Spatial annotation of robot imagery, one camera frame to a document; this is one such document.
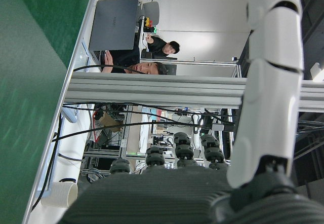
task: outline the yellow object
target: yellow object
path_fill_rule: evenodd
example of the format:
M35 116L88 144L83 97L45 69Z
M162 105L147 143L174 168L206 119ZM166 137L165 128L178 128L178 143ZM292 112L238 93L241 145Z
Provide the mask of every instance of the yellow object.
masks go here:
M149 24L150 24L150 18L148 18L148 17L146 17L146 23L145 23L145 26L149 26Z

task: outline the gray laptop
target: gray laptop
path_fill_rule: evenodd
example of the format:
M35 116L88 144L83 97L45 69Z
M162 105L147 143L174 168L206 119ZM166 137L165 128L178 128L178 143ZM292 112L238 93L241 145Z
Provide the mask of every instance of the gray laptop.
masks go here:
M127 50L134 46L138 0L99 0L89 50Z

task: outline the paper roll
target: paper roll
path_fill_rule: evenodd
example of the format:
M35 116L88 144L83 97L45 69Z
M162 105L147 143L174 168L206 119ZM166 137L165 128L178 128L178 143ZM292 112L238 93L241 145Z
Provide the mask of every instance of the paper roll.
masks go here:
M68 208L77 198L77 184L74 182L54 182L48 197L42 198L44 206Z

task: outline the black hair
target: black hair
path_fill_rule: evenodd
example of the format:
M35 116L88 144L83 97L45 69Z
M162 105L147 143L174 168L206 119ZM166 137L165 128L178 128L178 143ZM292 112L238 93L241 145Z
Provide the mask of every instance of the black hair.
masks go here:
M171 47L176 50L175 53L178 53L180 51L180 45L179 43L175 42L175 41L171 41L169 42L169 44L171 45Z
M168 70L166 68L166 66L160 62L154 62L156 64L156 67L157 67L157 72L158 74L168 74Z

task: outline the person's hand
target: person's hand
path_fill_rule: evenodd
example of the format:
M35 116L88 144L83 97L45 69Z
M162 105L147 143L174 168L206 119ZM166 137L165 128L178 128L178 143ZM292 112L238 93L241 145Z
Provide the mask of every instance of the person's hand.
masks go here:
M113 65L112 55L110 54L110 52L108 50L105 51L105 64ZM111 73L111 71L112 71L112 67L104 67L102 69L103 73Z
M151 37L151 35L150 34L147 34L147 36L146 36L146 41L147 41L147 43L154 43L154 40L153 40L153 38Z

